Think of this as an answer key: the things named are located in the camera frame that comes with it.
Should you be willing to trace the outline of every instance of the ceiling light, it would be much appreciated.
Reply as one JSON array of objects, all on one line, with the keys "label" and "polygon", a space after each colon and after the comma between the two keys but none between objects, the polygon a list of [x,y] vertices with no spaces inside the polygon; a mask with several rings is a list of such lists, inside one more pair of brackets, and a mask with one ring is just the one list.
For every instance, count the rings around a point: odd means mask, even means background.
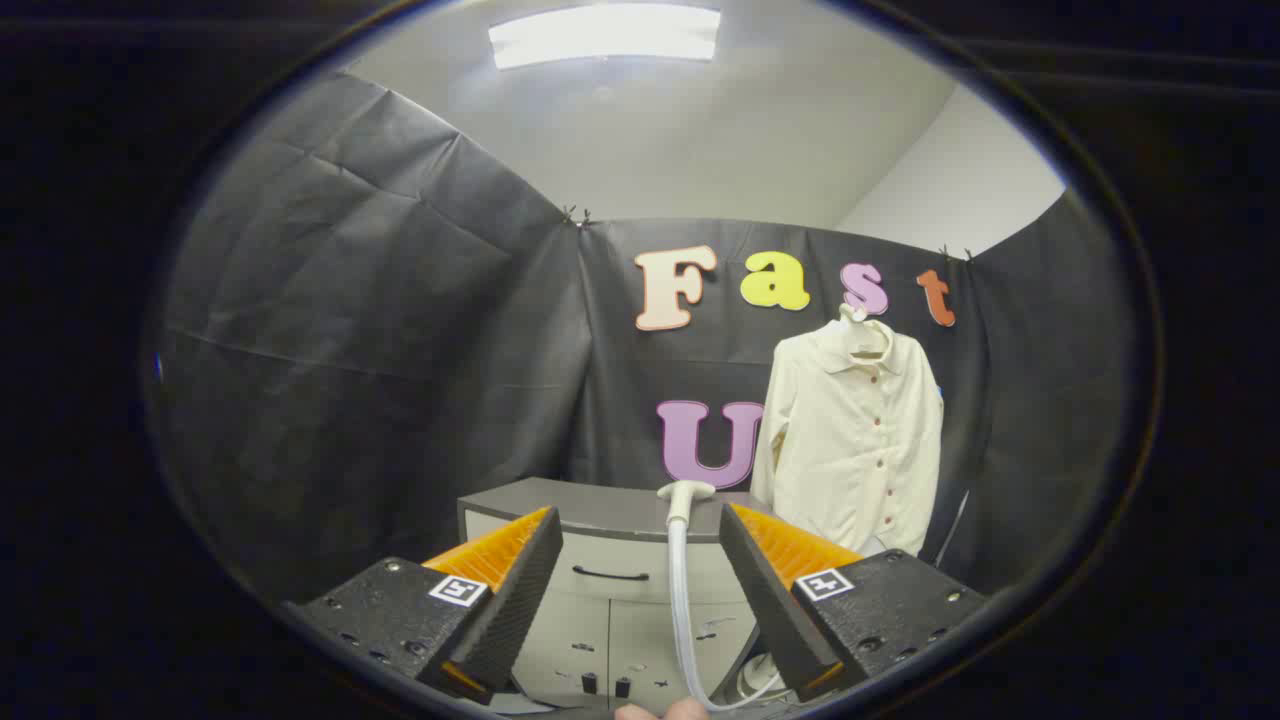
[{"label": "ceiling light", "polygon": [[568,60],[640,55],[710,60],[719,10],[617,3],[553,10],[489,28],[499,70]]}]

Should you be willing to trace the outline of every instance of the drawer handle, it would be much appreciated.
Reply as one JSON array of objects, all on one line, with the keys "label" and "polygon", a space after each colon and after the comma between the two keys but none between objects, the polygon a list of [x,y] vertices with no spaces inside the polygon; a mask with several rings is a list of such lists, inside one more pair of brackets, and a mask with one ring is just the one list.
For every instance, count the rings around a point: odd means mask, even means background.
[{"label": "drawer handle", "polygon": [[581,565],[575,565],[573,571],[579,575],[591,575],[593,578],[608,578],[611,580],[648,580],[649,573],[640,573],[639,575],[609,575],[607,573],[593,573]]}]

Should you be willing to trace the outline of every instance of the finger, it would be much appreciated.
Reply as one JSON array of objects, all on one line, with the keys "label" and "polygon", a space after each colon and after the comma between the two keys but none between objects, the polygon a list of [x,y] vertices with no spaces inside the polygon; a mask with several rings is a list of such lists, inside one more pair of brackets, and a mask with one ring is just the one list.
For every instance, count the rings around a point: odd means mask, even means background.
[{"label": "finger", "polygon": [[691,697],[673,703],[667,708],[667,714],[662,716],[663,720],[710,720],[710,714],[703,707],[703,703],[698,702]]},{"label": "finger", "polygon": [[658,717],[639,705],[623,705],[613,711],[613,720],[658,720]]}]

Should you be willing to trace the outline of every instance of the gray cabinet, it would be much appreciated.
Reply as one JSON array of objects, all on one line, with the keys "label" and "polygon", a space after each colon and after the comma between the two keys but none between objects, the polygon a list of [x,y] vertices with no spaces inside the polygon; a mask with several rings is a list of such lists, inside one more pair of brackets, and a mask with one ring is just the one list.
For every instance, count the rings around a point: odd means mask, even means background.
[{"label": "gray cabinet", "polygon": [[[755,618],[718,542],[724,501],[767,511],[746,493],[718,493],[690,518],[690,615],[709,693],[731,679],[755,637]],[[559,509],[564,546],[512,669],[525,694],[563,707],[635,702],[655,714],[690,694],[671,620],[668,506],[653,491],[530,478],[458,505],[462,539],[547,505]],[[584,687],[588,673],[595,693]],[[627,697],[620,698],[623,679]]]}]

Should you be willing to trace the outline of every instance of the cream button-up shirt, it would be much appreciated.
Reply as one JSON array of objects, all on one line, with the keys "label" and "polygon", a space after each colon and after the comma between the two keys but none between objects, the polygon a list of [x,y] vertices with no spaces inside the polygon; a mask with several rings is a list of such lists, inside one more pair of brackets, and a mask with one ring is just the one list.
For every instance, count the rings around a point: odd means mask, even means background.
[{"label": "cream button-up shirt", "polygon": [[916,555],[933,514],[942,393],[924,350],[878,320],[867,357],[852,309],[778,343],[751,495],[778,518],[852,551]]}]

